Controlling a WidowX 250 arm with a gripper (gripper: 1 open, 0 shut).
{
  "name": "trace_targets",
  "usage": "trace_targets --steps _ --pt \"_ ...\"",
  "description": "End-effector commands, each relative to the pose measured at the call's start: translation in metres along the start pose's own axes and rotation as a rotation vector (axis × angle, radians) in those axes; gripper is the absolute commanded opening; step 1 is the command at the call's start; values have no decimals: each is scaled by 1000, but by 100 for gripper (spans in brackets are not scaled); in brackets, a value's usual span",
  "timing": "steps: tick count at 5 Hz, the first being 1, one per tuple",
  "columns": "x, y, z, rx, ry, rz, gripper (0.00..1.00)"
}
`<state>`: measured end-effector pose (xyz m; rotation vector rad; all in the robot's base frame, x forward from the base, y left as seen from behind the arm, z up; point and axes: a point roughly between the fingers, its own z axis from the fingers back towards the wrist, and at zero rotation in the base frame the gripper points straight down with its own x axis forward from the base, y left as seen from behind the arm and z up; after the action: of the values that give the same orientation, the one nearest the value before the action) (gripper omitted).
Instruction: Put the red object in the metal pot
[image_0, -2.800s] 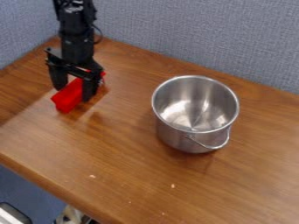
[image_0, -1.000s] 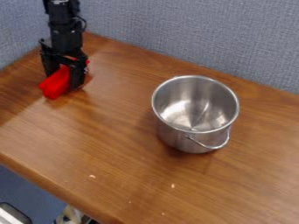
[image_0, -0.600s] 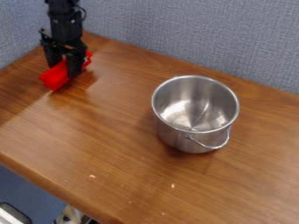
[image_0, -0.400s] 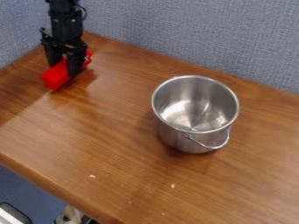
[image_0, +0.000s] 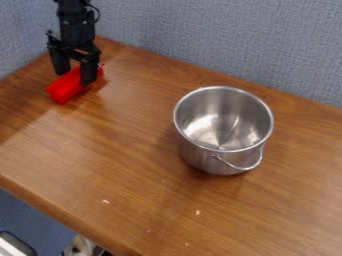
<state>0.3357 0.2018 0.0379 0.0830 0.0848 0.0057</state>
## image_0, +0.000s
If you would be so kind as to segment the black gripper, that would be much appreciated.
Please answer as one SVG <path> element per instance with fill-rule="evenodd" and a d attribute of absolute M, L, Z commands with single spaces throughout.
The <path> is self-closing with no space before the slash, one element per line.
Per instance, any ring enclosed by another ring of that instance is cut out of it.
<path fill-rule="evenodd" d="M 59 9 L 59 31 L 47 32 L 51 61 L 55 73 L 62 76 L 71 70 L 70 59 L 80 60 L 80 83 L 88 86 L 98 77 L 100 50 L 95 45 L 98 9 Z"/>

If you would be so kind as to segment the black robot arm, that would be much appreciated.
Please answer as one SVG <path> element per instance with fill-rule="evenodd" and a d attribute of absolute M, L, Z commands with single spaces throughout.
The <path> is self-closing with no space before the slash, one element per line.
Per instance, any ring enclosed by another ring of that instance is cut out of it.
<path fill-rule="evenodd" d="M 100 11 L 91 0 L 54 0 L 58 4 L 59 31 L 47 31 L 47 48 L 55 73 L 71 71 L 71 61 L 80 63 L 80 85 L 88 86 L 98 78 L 102 51 L 95 45 L 95 24 Z"/>

